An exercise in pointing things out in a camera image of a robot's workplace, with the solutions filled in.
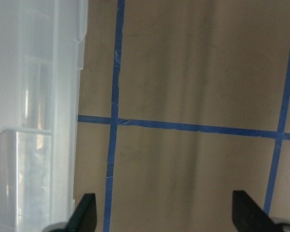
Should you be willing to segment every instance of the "metal bolt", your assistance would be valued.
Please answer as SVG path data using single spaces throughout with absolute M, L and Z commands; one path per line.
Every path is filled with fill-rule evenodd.
M 283 225 L 282 230 L 284 232 L 290 232 L 290 225 Z

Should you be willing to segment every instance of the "clear plastic bin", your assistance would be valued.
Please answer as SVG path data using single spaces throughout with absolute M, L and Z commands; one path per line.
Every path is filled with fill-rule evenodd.
M 73 212 L 87 0 L 0 0 L 0 232 Z

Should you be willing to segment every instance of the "blue grid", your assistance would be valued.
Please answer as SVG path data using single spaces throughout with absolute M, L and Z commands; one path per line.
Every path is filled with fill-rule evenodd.
M 119 99 L 119 73 L 121 66 L 121 48 L 122 48 L 122 28 L 124 22 L 125 0 L 117 2 L 117 18 L 116 18 L 116 35 L 115 35 L 115 50 L 114 50 L 114 66 L 113 66 L 113 84 L 112 84 L 112 109 L 111 117 L 85 116 L 79 115 L 79 122 L 97 123 L 110 125 L 110 140 L 107 157 L 107 174 L 106 174 L 106 190 L 105 190 L 105 206 L 104 206 L 104 222 L 103 232 L 109 232 L 111 208 L 112 208 L 112 192 L 113 192 L 113 174 L 116 151 L 116 136 L 118 126 L 140 126 L 147 128 L 158 128 L 166 130 L 180 131 L 199 131 L 204 133 L 230 134 L 239 136 L 252 136 L 275 139 L 275 147 L 272 157 L 272 164 L 268 180 L 268 186 L 264 202 L 264 210 L 267 214 L 270 212 L 271 202 L 274 192 L 276 174 L 278 170 L 279 156 L 283 140 L 290 140 L 290 133 L 285 133 L 285 125 L 290 101 L 290 53 L 288 59 L 287 74 L 281 104 L 280 116 L 278 121 L 277 131 L 266 130 L 250 130 L 240 128 L 217 127 L 207 125 L 173 123 L 148 121 L 137 119 L 122 119 L 118 118 L 118 99 Z

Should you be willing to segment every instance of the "translucent storage box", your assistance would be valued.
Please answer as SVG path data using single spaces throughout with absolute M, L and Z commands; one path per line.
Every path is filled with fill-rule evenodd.
M 0 232 L 41 232 L 74 209 L 87 0 L 0 0 Z

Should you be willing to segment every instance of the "black object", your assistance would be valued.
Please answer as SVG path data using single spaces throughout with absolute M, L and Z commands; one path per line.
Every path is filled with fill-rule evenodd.
M 245 191 L 233 191 L 232 220 L 239 232 L 290 232 L 290 224 L 275 224 Z
M 65 229 L 51 232 L 94 232 L 97 226 L 96 196 L 85 194 L 74 211 Z

